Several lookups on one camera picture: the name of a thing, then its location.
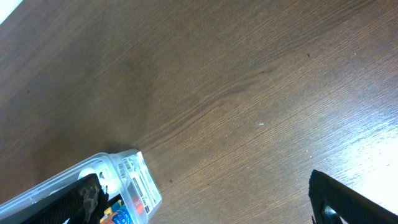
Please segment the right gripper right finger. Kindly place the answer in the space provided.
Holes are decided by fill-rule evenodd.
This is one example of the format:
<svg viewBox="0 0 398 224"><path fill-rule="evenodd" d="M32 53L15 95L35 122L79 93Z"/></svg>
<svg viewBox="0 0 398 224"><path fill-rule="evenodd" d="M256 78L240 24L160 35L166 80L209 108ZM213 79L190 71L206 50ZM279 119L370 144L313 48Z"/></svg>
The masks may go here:
<svg viewBox="0 0 398 224"><path fill-rule="evenodd" d="M311 173L308 196L315 224L397 223L396 214L318 170Z"/></svg>

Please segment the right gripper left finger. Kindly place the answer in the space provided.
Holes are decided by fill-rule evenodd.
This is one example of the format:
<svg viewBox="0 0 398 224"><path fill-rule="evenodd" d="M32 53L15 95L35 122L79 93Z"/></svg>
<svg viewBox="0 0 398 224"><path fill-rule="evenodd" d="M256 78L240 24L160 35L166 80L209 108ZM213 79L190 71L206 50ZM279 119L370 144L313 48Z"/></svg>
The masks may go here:
<svg viewBox="0 0 398 224"><path fill-rule="evenodd" d="M108 199L90 174L21 211L19 223L98 223Z"/></svg>

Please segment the white squeeze bottle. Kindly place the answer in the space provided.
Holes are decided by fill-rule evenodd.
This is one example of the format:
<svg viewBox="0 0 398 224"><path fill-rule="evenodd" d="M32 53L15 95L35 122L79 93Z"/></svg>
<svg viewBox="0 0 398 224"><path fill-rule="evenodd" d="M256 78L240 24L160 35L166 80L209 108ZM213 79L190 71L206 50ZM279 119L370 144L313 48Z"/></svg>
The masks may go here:
<svg viewBox="0 0 398 224"><path fill-rule="evenodd" d="M108 194L109 199L115 198L119 194L118 185L115 183L114 177L108 168L100 167L99 169L94 169L89 167L83 169L78 175L78 180L90 174L97 176L101 189Z"/></svg>

